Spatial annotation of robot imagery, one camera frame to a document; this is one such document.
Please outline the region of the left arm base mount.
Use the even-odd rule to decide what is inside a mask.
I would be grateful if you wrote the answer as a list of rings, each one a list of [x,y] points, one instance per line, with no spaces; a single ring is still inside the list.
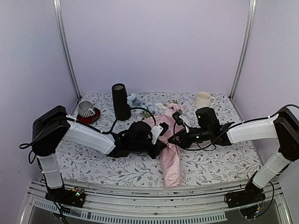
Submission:
[[[45,199],[49,201],[77,208],[83,208],[85,197],[86,194],[84,189],[79,187],[66,189],[64,185],[57,189],[50,189],[47,187],[47,193],[45,195]]]

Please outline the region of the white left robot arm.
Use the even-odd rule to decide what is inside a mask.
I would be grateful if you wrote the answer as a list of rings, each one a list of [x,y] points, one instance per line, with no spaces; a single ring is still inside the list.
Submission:
[[[61,141],[77,143],[113,158],[126,157],[133,152],[146,152],[154,159],[166,147],[158,138],[168,128],[165,122],[150,126],[137,121],[120,133],[103,132],[67,114],[65,108],[59,105],[34,121],[29,146],[40,162],[52,196],[64,203],[70,196],[64,188],[55,155]]]

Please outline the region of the pink flower bouquet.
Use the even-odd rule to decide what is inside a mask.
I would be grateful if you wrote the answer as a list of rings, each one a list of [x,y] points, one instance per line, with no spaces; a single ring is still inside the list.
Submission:
[[[169,128],[160,136],[158,139],[166,144],[166,148],[162,150],[160,162],[162,167],[162,173],[164,177],[164,186],[174,187],[181,184],[180,176],[180,150],[179,148],[168,142],[168,139],[174,135],[174,131],[180,131],[183,127],[175,124],[175,120],[172,115],[175,112],[182,114],[184,112],[184,107],[179,105],[177,102],[173,101],[171,103],[162,103],[148,101],[143,102],[142,99],[135,93],[131,93],[127,97],[128,105],[133,107],[142,107],[151,112],[156,120],[152,117],[146,118],[143,121],[153,127],[155,124],[166,123]]]

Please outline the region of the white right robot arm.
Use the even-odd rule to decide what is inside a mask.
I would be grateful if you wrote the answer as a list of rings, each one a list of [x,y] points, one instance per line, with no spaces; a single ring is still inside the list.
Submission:
[[[221,125],[213,108],[203,107],[196,111],[199,127],[189,127],[178,113],[173,114],[175,124],[183,129],[174,132],[168,142],[181,149],[190,150],[195,143],[210,141],[211,145],[230,146],[248,140],[277,139],[278,151],[268,159],[251,178],[242,192],[242,200],[252,203],[274,177],[281,174],[291,162],[299,158],[299,121],[288,109],[282,107],[278,112],[264,118],[232,122]]]

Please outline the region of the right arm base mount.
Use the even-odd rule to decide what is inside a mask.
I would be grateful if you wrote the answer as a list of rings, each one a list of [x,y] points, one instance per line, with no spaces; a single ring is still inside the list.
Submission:
[[[230,191],[224,196],[224,201],[229,208],[240,207],[252,203],[264,203],[266,196],[263,189],[256,187],[253,183],[249,182],[244,190]],[[261,205],[247,207],[240,210],[241,215],[246,219],[254,219],[259,215]]]

